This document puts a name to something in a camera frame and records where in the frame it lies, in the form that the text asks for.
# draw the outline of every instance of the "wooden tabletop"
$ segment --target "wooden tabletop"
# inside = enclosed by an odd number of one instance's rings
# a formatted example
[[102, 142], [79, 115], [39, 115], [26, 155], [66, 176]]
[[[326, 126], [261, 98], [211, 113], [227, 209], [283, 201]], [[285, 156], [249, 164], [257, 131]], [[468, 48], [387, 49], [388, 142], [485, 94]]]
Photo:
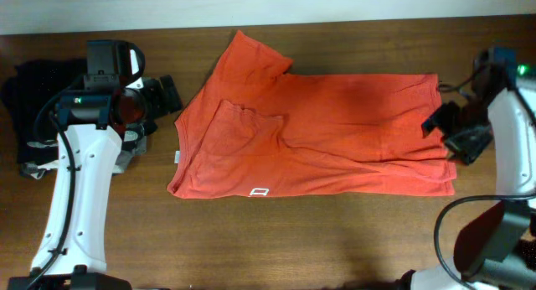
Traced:
[[[85, 56], [88, 39], [124, 39], [147, 57], [146, 76], [170, 74], [190, 101], [238, 28], [189, 28], [0, 37], [0, 81], [27, 60]], [[295, 60], [296, 74], [437, 73], [458, 83], [472, 60], [492, 45], [515, 48], [536, 62], [536, 16], [441, 18], [243, 27]], [[108, 273], [134, 287], [335, 287], [347, 281], [390, 280], [433, 267], [432, 228], [455, 198], [495, 191], [489, 148], [470, 167], [458, 166], [456, 196], [415, 198], [339, 194], [297, 198], [180, 200], [166, 191], [179, 149], [173, 125], [161, 118], [148, 152], [111, 181], [106, 217]], [[0, 109], [0, 288], [28, 274], [49, 212], [55, 173], [18, 176], [10, 117]], [[450, 256], [457, 232], [490, 204], [463, 205], [441, 233]]]

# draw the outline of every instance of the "wood surface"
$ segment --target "wood surface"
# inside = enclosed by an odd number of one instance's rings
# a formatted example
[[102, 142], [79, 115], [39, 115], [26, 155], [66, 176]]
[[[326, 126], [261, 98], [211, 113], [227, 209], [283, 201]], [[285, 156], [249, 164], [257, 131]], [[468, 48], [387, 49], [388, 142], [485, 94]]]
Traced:
[[[170, 74], [185, 102], [208, 77], [237, 28], [186, 28], [0, 37], [0, 81], [27, 60], [85, 56], [88, 39], [124, 39], [147, 57], [146, 75]], [[438, 73], [455, 84], [492, 45], [536, 62], [536, 16], [441, 18], [243, 27], [295, 60], [292, 73]], [[456, 195], [415, 198], [339, 194], [297, 198], [180, 200], [166, 191], [176, 170], [177, 115], [157, 121], [147, 154], [111, 181], [106, 217], [108, 273], [135, 287], [312, 289], [348, 281], [391, 280], [433, 267], [432, 228], [449, 201], [495, 191], [489, 148], [458, 166]], [[15, 135], [0, 109], [0, 288], [28, 273], [49, 212], [55, 173], [18, 176]], [[490, 204], [447, 216], [441, 244], [450, 256], [457, 232]]]

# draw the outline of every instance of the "black cloth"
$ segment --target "black cloth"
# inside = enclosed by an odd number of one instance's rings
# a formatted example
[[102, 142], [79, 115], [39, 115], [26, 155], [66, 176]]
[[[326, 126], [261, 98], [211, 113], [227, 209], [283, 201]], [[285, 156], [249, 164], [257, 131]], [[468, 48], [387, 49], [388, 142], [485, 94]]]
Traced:
[[[76, 76], [86, 73], [86, 61], [33, 60], [15, 66], [15, 70], [17, 76], [3, 84], [0, 99], [13, 119], [18, 140], [17, 162], [49, 163], [58, 158], [58, 148], [36, 143], [32, 130], [35, 117], [53, 95], [70, 85]], [[56, 138], [48, 115], [39, 123], [39, 130], [44, 140]]]

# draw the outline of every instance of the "red shirt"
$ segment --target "red shirt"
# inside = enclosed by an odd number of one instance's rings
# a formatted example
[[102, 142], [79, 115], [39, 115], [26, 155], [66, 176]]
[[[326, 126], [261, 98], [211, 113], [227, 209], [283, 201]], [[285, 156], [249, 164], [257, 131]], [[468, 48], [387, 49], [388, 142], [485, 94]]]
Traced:
[[180, 198], [364, 192], [454, 194], [436, 75], [286, 73], [292, 60], [240, 31], [175, 122]]

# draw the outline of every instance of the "shirt sleeve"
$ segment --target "shirt sleeve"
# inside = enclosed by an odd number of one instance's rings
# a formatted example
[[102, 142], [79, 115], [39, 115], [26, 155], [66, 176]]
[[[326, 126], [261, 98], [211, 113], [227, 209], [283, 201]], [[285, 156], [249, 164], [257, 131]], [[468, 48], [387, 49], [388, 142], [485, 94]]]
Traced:
[[219, 59], [214, 76], [220, 81], [254, 84], [285, 73], [292, 60], [238, 31]]

